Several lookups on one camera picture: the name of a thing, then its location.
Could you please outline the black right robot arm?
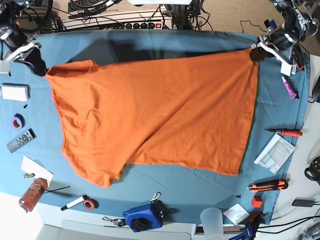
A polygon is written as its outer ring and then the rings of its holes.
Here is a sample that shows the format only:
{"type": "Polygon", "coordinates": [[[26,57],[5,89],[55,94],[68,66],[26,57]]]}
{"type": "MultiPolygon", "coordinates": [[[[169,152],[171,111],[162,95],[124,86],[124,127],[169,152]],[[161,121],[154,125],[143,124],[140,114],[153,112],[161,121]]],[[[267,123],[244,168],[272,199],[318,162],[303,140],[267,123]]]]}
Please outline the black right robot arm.
{"type": "Polygon", "coordinates": [[[17,18],[30,7],[32,0],[2,0],[0,2],[0,72],[10,73],[11,63],[26,65],[33,74],[43,77],[46,64],[41,57],[41,44],[35,42],[37,34],[47,20],[52,3],[49,3],[46,15],[34,29],[21,28],[17,18]]]}

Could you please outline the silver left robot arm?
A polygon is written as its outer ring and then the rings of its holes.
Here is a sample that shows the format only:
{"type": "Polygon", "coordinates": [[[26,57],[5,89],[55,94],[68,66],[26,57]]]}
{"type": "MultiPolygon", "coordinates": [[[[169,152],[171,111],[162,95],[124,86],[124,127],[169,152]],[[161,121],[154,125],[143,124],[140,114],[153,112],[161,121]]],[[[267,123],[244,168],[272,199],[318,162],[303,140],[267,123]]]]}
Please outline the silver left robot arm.
{"type": "Polygon", "coordinates": [[[305,68],[300,43],[318,31],[320,21],[313,16],[309,4],[318,4],[319,1],[272,0],[271,3],[283,17],[284,23],[278,27],[266,23],[266,34],[259,36],[257,42],[252,44],[249,56],[252,62],[275,57],[281,62],[280,72],[289,77],[305,68]]]}

